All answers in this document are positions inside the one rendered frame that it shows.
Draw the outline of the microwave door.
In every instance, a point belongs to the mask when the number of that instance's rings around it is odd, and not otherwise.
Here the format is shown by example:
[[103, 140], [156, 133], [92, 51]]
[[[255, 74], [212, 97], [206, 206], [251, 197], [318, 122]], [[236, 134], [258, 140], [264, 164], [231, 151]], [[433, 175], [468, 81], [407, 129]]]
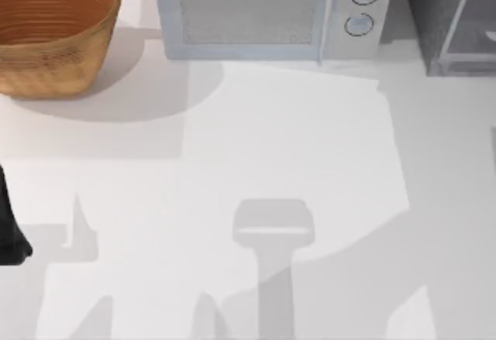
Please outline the microwave door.
[[325, 0], [157, 0], [171, 60], [318, 60]]

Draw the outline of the pale microwave oven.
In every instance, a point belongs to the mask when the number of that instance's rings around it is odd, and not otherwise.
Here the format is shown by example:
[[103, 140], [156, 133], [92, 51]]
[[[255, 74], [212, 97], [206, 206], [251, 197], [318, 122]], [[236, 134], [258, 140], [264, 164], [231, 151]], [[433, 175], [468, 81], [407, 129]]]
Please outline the pale microwave oven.
[[[390, 0], [377, 0], [359, 6], [352, 0], [332, 0], [324, 60], [363, 60], [375, 55], [381, 40]], [[344, 29], [345, 21], [367, 13], [374, 19], [374, 28], [366, 36], [352, 37]]]

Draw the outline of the brown woven basket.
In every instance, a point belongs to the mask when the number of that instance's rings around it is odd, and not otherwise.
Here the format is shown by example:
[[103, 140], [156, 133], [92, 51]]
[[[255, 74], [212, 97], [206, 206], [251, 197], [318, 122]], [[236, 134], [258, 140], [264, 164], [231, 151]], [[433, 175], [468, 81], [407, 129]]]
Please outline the brown woven basket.
[[103, 66], [121, 0], [0, 0], [0, 94], [69, 98]]

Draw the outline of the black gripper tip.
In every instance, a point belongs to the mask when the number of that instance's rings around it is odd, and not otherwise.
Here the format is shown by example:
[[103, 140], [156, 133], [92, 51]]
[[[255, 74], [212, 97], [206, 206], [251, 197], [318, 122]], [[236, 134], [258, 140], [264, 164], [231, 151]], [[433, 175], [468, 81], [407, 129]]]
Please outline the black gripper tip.
[[33, 254], [10, 203], [5, 172], [0, 165], [0, 266], [20, 266]]

